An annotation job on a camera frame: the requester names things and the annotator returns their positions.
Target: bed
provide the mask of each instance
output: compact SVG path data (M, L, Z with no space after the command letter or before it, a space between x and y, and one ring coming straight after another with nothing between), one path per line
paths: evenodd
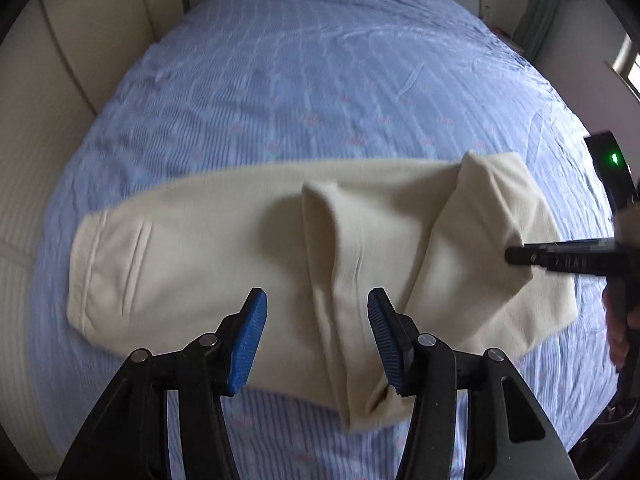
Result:
M159 0L149 1L153 9L153 1ZM51 9L60 12L63 3L36 0L25 12L31 23L44 20L60 31L60 16ZM126 0L120 4L123 9L138 8ZM117 65L112 74L126 70L144 52L149 37L171 28L171 20L146 22L143 14L131 11L127 19L136 29L138 50L108 60ZM29 39L27 23L18 23L22 30L12 33ZM141 38L136 27L148 36ZM4 56L7 45L12 46L8 39L0 53ZM30 39L46 42L33 33ZM65 40L63 34L57 37L68 52L73 42ZM48 61L55 66L59 60ZM3 175L12 183L7 189L17 204L3 209L9 212L3 218L9 220L2 224L2 240L11 242L0 253L6 304L24 300L35 264L26 341L21 339L24 315L12 317L11 311L2 311L0 372L12 378L15 387L3 391L1 415L12 440L39 472L55 470L120 365L118 359L89 346L65 318L70 244L82 216L91 210L195 171L331 157L457 160L473 149L519 152L545 192L563 237L610 232L606 197L582 141L584 127L535 69L451 0L207 0L151 46L110 100L108 86L92 79L95 62L73 53L67 58L75 81L68 81L66 90L73 94L80 86L78 102L49 97L66 112L61 114L62 126L50 123L51 137L34 137L40 151L31 153L25 146L15 153L27 155L5 166L24 175L18 163L28 161L30 182L38 185L18 185L16 177ZM43 71L43 78L54 78L53 71ZM37 90L35 85L27 89ZM47 199L53 184L48 181L60 169L46 162L66 162L92 122L92 111L100 109L56 187L35 258L34 204ZM38 110L32 113L36 118L37 114ZM43 175L47 180L41 186ZM616 387L607 357L601 288L597 280L576 280L578 320L518 364L568 448ZM30 376L25 374L27 358ZM179 473L175 398L171 402L172 466ZM260 432L273 434L283 420L290 422L291 413L298 414L298 423L320 423L322 431L296 450L290 467L338 468L346 474L353 463L348 455L335 460L332 436L338 431L337 416L326 410L261 392L246 392L226 408L234 449L242 457L253 456L254 463L266 454L283 454L292 440L274 444L274 449L260 444L255 435L247 440L250 421L259 419ZM461 399L459 413L463 408ZM403 433L406 427L389 428L350 436L341 445L360 450L362 458L384 457L361 473L386 478L397 465ZM463 424L456 434L454 471L459 475ZM253 451L243 447L247 442ZM313 449L321 455L314 455ZM247 458L245 463L252 462ZM250 475L251 470L242 473Z

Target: beige garment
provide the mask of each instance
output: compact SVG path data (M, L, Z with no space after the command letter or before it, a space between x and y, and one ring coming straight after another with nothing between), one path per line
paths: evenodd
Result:
M509 244L559 238L519 156L460 164L332 160L165 184L87 216L68 319L120 355L175 351L239 309L269 313L249 384L336 409L349 430L391 424L366 314L374 286L456 349L518 359L577 315L571 278L504 263Z

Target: blue rubber fingertip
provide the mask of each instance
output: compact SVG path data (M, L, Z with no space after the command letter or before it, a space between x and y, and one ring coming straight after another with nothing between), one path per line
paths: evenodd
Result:
M262 336L262 330L267 321L267 295L257 294L252 312L242 327L236 344L231 350L231 370L227 386L229 393L235 395L249 379L251 366L254 364L255 353Z
M400 393L403 384L402 356L391 337L391 330L382 314L382 308L375 294L369 294L367 315L373 330L373 337L376 340L380 360L385 369L386 380L396 389L396 392Z

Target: green curtain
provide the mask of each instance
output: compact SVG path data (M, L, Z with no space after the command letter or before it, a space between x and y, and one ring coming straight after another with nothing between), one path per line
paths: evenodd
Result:
M513 35L513 41L524 49L524 56L529 62L533 62L540 52L561 1L529 0Z

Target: human hand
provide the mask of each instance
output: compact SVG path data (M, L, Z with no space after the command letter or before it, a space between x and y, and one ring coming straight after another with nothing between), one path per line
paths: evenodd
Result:
M620 370L625 365L626 354L629 352L629 341L626 339L626 325L616 319L613 304L607 288L602 291L602 303L606 311L607 340L609 341L609 357L611 362ZM640 305L636 306L626 317L629 328L640 330Z

